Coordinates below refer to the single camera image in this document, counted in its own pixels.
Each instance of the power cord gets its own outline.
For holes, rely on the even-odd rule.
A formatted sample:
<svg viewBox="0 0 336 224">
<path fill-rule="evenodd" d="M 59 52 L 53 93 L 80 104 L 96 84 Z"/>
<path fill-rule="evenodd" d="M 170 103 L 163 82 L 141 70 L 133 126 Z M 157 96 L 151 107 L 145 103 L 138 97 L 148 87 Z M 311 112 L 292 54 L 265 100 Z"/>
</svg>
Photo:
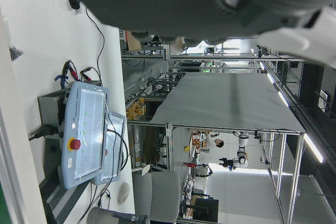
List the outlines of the power cord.
<svg viewBox="0 0 336 224">
<path fill-rule="evenodd" d="M 93 21 L 93 19 L 90 17 L 90 15 L 89 15 L 89 13 L 88 13 L 88 8 L 87 8 L 87 7 L 85 8 L 85 12 L 86 12 L 86 15 L 88 16 L 88 18 L 94 23 L 96 29 L 98 30 L 98 32 L 100 33 L 100 35 L 101 35 L 102 38 L 103 38 L 103 45 L 102 45 L 102 47 L 101 47 L 101 49 L 100 49 L 100 52 L 99 52 L 99 54 L 98 54 L 98 57 L 97 57 L 97 68 L 98 68 L 97 73 L 98 73 L 98 75 L 99 75 L 99 79 L 100 79 L 100 82 L 101 82 L 101 73 L 100 73 L 100 68 L 99 68 L 99 58 L 100 58 L 101 53 L 103 52 L 103 49 L 104 49 L 104 46 L 105 46 L 105 36 L 104 36 L 104 34 L 101 32 L 101 30 L 99 29 L 97 23 L 96 23 L 95 21 Z"/>
<path fill-rule="evenodd" d="M 96 188 L 95 188 L 93 197 L 91 197 L 91 196 L 92 196 L 92 182 L 91 182 L 91 181 L 90 181 L 90 186 L 91 186 L 91 191 L 90 191 L 90 203 L 89 203 L 89 206 L 88 206 L 88 208 L 85 210 L 85 212 L 84 212 L 84 214 L 82 215 L 82 217 L 80 217 L 80 219 L 78 220 L 77 224 L 79 224 L 79 223 L 82 221 L 82 219 L 85 217 L 85 215 L 88 213 L 88 211 L 90 210 L 90 208 L 91 208 L 91 206 L 92 206 L 92 204 L 93 204 L 93 201 L 94 201 L 94 199 L 95 199 L 95 196 L 96 196 L 96 193 L 97 193 L 97 187 L 98 187 L 98 186 L 96 186 Z"/>
<path fill-rule="evenodd" d="M 125 149 L 126 149 L 126 161 L 125 161 L 125 163 L 123 164 L 123 166 L 122 166 L 121 169 L 120 169 L 120 170 L 123 170 L 123 169 L 125 168 L 126 164 L 127 164 L 127 161 L 128 161 L 128 155 L 129 155 L 128 148 L 127 148 L 127 145 L 126 145 L 126 142 L 125 142 L 124 138 L 122 137 L 122 135 L 120 135 L 120 133 L 118 133 L 117 131 L 115 131 L 115 130 L 110 130 L 110 129 L 107 129 L 107 131 L 112 132 L 112 133 L 116 134 L 118 137 L 120 137 L 122 143 L 123 143 L 124 146 L 125 146 Z"/>
<path fill-rule="evenodd" d="M 45 136 L 45 135 L 54 135 L 54 134 L 57 134 L 58 133 L 58 128 L 57 127 L 54 127 L 52 125 L 49 125 L 49 124 L 45 124 L 43 126 L 41 126 L 38 131 L 29 138 L 29 141 L 33 140 L 33 139 L 36 139 L 36 138 L 40 138 L 42 136 Z"/>
</svg>

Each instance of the ceiling light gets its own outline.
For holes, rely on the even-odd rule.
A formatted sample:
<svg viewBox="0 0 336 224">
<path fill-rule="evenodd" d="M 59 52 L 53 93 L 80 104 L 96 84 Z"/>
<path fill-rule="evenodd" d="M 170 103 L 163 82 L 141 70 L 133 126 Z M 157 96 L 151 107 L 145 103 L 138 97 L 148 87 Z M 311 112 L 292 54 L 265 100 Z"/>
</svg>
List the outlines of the ceiling light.
<svg viewBox="0 0 336 224">
<path fill-rule="evenodd" d="M 323 162 L 323 156 L 319 152 L 319 150 L 316 148 L 316 145 L 314 145 L 314 143 L 312 142 L 312 140 L 310 139 L 310 137 L 305 133 L 304 136 L 303 136 L 303 138 L 306 140 L 306 143 L 311 148 L 311 150 L 313 151 L 313 153 L 315 154 L 315 156 L 319 160 L 319 162 L 322 163 Z"/>
<path fill-rule="evenodd" d="M 286 101 L 284 95 L 283 95 L 280 91 L 278 92 L 278 95 L 279 95 L 280 98 L 282 99 L 283 103 L 284 103 L 287 107 L 289 107 L 289 105 L 288 105 L 288 103 L 287 103 L 287 101 Z"/>
<path fill-rule="evenodd" d="M 262 70 L 265 70 L 265 66 L 262 62 L 260 62 L 260 67 L 261 67 Z"/>
<path fill-rule="evenodd" d="M 274 84 L 274 79 L 272 78 L 272 76 L 271 76 L 269 73 L 267 73 L 267 77 L 268 77 L 269 81 L 270 81 L 272 84 Z"/>
<path fill-rule="evenodd" d="M 248 61 L 224 61 L 227 65 L 248 65 Z"/>
</svg>

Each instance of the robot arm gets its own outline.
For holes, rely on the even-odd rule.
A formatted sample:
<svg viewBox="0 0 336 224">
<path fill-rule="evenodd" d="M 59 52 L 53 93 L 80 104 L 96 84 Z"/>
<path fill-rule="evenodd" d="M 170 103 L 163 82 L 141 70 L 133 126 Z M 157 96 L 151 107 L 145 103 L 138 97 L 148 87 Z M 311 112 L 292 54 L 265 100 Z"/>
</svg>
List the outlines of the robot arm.
<svg viewBox="0 0 336 224">
<path fill-rule="evenodd" d="M 240 167 L 240 168 L 246 168 L 248 166 L 248 160 L 245 152 L 245 146 L 248 143 L 248 134 L 245 132 L 241 132 L 238 136 L 239 140 L 239 147 L 237 151 L 237 158 L 233 158 L 231 160 L 228 160 L 227 158 L 221 158 L 220 161 L 223 161 L 222 165 L 223 167 L 228 167 L 230 171 Z"/>
</svg>

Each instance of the wire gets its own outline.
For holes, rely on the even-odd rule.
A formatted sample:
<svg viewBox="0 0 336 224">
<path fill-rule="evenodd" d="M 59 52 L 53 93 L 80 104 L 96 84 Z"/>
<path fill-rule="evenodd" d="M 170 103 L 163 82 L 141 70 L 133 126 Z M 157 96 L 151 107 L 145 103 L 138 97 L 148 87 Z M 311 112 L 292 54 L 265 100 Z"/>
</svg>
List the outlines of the wire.
<svg viewBox="0 0 336 224">
<path fill-rule="evenodd" d="M 126 145 L 126 142 L 125 142 L 124 138 L 122 137 L 122 135 L 120 135 L 120 133 L 118 133 L 117 131 L 110 130 L 110 129 L 107 129 L 107 131 L 109 131 L 109 132 L 113 132 L 113 133 L 116 134 L 118 137 L 120 137 L 122 143 L 124 144 L 124 146 L 125 146 L 125 148 L 126 148 L 126 161 L 125 161 L 124 165 L 123 165 L 123 166 L 121 167 L 121 169 L 120 169 L 120 170 L 123 170 L 123 169 L 125 168 L 126 164 L 127 164 L 127 161 L 128 161 L 128 155 L 129 155 L 129 153 L 128 153 L 128 148 L 127 148 L 127 145 Z"/>
<path fill-rule="evenodd" d="M 278 131 L 278 137 L 276 139 L 273 139 L 273 140 L 259 140 L 259 141 L 260 142 L 274 142 L 274 141 L 278 140 L 279 137 L 280 137 L 280 131 L 278 129 L 276 129 L 276 130 Z"/>
<path fill-rule="evenodd" d="M 141 78 L 143 78 L 143 73 L 144 73 L 144 71 L 145 71 L 145 61 L 146 61 L 146 60 L 143 60 L 143 68 L 142 68 Z"/>
<path fill-rule="evenodd" d="M 99 79 L 100 79 L 100 82 L 101 82 L 101 73 L 100 73 L 100 68 L 99 68 L 99 58 L 101 56 L 101 53 L 103 52 L 103 49 L 104 49 L 104 46 L 105 46 L 105 36 L 104 34 L 101 32 L 101 30 L 99 29 L 97 23 L 95 21 L 93 21 L 93 19 L 90 17 L 89 13 L 88 13 L 88 8 L 86 7 L 85 8 L 85 12 L 86 12 L 86 15 L 88 16 L 88 18 L 94 23 L 96 29 L 98 30 L 98 32 L 100 33 L 100 35 L 102 36 L 103 38 L 103 45 L 101 46 L 101 49 L 100 49 L 100 52 L 98 54 L 98 57 L 97 57 L 97 68 L 98 68 L 98 75 L 99 75 Z"/>
<path fill-rule="evenodd" d="M 283 57 L 281 57 L 281 56 L 278 56 L 278 55 L 273 54 L 272 52 L 268 51 L 265 47 L 260 47 L 260 48 L 264 48 L 269 54 L 274 55 L 275 57 L 278 57 L 278 58 L 283 59 L 283 60 L 286 60 L 286 61 L 290 61 L 290 60 L 285 59 L 285 58 L 283 58 Z"/>
<path fill-rule="evenodd" d="M 127 61 L 125 61 L 125 60 L 124 60 L 123 62 L 126 63 L 126 64 L 127 64 L 128 66 L 130 66 L 130 67 L 137 67 L 137 66 L 142 62 L 142 60 L 140 60 L 139 63 L 136 64 L 136 65 L 128 64 Z"/>
<path fill-rule="evenodd" d="M 82 215 L 82 217 L 80 217 L 80 219 L 78 220 L 77 224 L 79 224 L 79 223 L 82 221 L 82 219 L 85 217 L 85 215 L 86 215 L 86 214 L 88 213 L 88 211 L 90 210 L 90 208 L 91 208 L 91 206 L 92 206 L 92 204 L 93 204 L 93 200 L 94 200 L 94 198 L 95 198 L 95 196 L 96 196 L 97 187 L 98 187 L 98 186 L 96 186 L 96 189 L 95 189 L 95 191 L 94 191 L 93 197 L 90 196 L 90 199 L 92 199 L 92 200 L 90 201 L 88 208 L 85 210 L 85 212 L 84 212 L 84 214 Z"/>
<path fill-rule="evenodd" d="M 128 147 L 127 147 L 127 145 L 126 145 L 126 142 L 125 142 L 125 140 L 124 140 L 124 138 L 122 137 L 122 135 L 120 134 L 120 133 L 118 133 L 118 132 L 116 132 L 116 128 L 114 127 L 114 125 L 113 125 L 113 123 L 112 123 L 112 121 L 111 121 L 111 117 L 110 117 L 110 114 L 109 114 L 109 120 L 110 120 L 110 122 L 111 122 L 111 124 L 112 124 L 112 126 L 113 126 L 113 128 L 114 128 L 114 131 L 113 130 L 110 130 L 110 129 L 107 129 L 109 132 L 113 132 L 114 133 L 114 145 L 115 145 L 115 140 L 116 140 L 116 138 L 117 138 L 117 136 L 118 137 L 120 137 L 120 139 L 121 139 L 121 141 L 122 141 L 122 143 L 125 145 L 125 149 L 126 149 L 126 161 L 125 161 L 125 163 L 123 164 L 123 166 L 121 167 L 121 169 L 120 170 L 123 170 L 124 168 L 125 168 L 125 166 L 126 166 L 126 164 L 127 164 L 127 161 L 128 161 L 128 156 L 129 156 L 129 151 L 128 151 Z"/>
</svg>

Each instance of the white table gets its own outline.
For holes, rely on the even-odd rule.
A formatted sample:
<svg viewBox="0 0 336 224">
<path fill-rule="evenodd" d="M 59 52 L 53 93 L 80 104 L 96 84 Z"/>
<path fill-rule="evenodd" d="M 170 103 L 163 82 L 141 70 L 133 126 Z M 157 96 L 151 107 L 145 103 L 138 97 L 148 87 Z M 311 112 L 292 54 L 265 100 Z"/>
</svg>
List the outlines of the white table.
<svg viewBox="0 0 336 224">
<path fill-rule="evenodd" d="M 18 221 L 21 223 L 46 223 L 38 190 L 38 184 L 44 179 L 42 164 L 45 140 L 39 138 L 28 142 L 27 137 L 41 124 L 37 97 L 60 88 L 59 82 L 54 82 L 53 78 L 60 74 L 66 60 L 71 59 L 77 70 L 95 67 L 101 47 L 99 33 L 83 9 L 78 14 L 69 9 L 67 1 L 0 0 L 0 109 L 4 118 L 0 127 L 8 133 L 9 146 L 6 151 L 14 159 L 11 169 L 19 179 L 15 195 L 20 197 L 20 208 L 25 216 L 24 221 Z M 8 20 L 9 29 L 2 24 L 3 15 Z M 118 29 L 99 26 L 106 39 L 100 69 L 103 84 L 110 89 L 109 108 L 125 114 Z M 8 59 L 6 35 L 9 35 L 11 44 L 24 51 L 13 63 Z M 90 76 L 97 78 L 93 72 L 90 72 Z M 117 193 L 122 182 L 130 185 L 131 192 L 127 201 L 118 205 Z M 134 213 L 130 162 L 122 171 L 119 181 L 113 182 L 109 189 L 112 195 L 110 209 Z M 78 221 L 89 203 L 89 194 L 90 186 L 65 223 Z M 107 206 L 108 202 L 104 200 L 102 204 Z"/>
</svg>

